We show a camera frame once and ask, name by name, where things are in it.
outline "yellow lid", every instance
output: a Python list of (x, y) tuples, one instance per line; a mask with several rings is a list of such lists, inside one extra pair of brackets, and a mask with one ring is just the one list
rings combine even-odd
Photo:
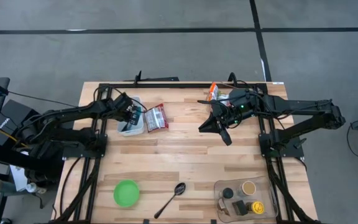
[(265, 207), (262, 202), (253, 202), (251, 209), (255, 214), (263, 214), (265, 211)]

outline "black box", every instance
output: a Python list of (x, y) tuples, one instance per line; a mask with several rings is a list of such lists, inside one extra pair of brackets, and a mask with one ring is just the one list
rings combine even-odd
[[(21, 128), (22, 122), (37, 114), (38, 112), (28, 106), (9, 100), (1, 110), (0, 129), (14, 137), (17, 130)], [(15, 141), (0, 132), (0, 146), (11, 149), (13, 145), (15, 145)]]

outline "plastic container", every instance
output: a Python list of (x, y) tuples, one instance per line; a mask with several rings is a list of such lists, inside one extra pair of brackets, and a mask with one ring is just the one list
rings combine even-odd
[[(141, 100), (138, 96), (133, 96), (132, 98), (141, 102)], [(133, 102), (136, 106), (140, 106), (140, 109), (143, 109), (143, 107), (141, 107), (140, 104), (138, 104), (135, 101), (133, 101)], [(133, 136), (133, 135), (137, 135), (137, 134), (142, 134), (144, 132), (143, 113), (140, 115), (137, 125), (128, 124), (128, 125), (130, 125), (130, 130), (121, 131), (125, 127), (125, 125), (127, 125), (127, 122), (125, 122), (125, 121), (121, 121), (118, 123), (117, 131), (119, 134), (121, 134), (123, 136)]]
[(133, 180), (122, 180), (114, 189), (114, 201), (121, 207), (131, 207), (138, 201), (139, 192)]
[[(221, 192), (226, 189), (238, 189), (245, 182), (252, 182), (255, 184), (256, 191), (252, 195), (240, 194), (238, 190), (234, 190), (234, 195), (231, 198), (222, 198)], [(270, 184), (269, 178), (266, 176), (255, 177), (249, 179), (239, 180), (220, 180), (214, 185), (215, 204), (219, 219), (224, 223), (234, 221), (256, 220), (260, 218), (275, 218), (278, 214), (277, 202), (273, 196), (273, 188)], [(227, 208), (227, 215), (224, 211), (219, 209), (219, 199), (223, 199), (223, 204)], [(247, 215), (237, 215), (233, 202), (242, 200), (245, 205), (252, 205), (254, 202), (260, 202), (263, 209), (260, 213), (257, 211), (249, 212)]]

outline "gray carpet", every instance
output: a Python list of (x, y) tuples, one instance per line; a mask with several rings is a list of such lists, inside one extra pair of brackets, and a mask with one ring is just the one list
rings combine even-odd
[[(262, 27), (358, 27), (358, 1), (258, 0)], [(253, 27), (241, 0), (0, 0), (0, 29)], [(337, 131), (305, 135), (308, 177), (319, 219), (358, 223), (358, 158), (346, 131), (358, 120), (358, 32), (264, 34), (272, 80), (291, 99), (333, 99), (347, 119)], [(12, 91), (78, 103), (86, 81), (178, 76), (182, 81), (226, 80), (230, 72), (263, 81), (254, 33), (0, 35), (0, 77)], [(41, 112), (60, 105), (10, 96)], [(304, 118), (295, 117), (299, 122)], [(358, 153), (358, 131), (350, 142)], [(38, 209), (33, 196), (8, 200), (15, 223), (47, 222), (55, 191)]]

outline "green bowl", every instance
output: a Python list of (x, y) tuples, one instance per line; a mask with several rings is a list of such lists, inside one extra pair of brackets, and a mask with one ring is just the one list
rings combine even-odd
[(139, 188), (133, 180), (122, 180), (114, 189), (114, 200), (121, 207), (131, 207), (139, 199)]

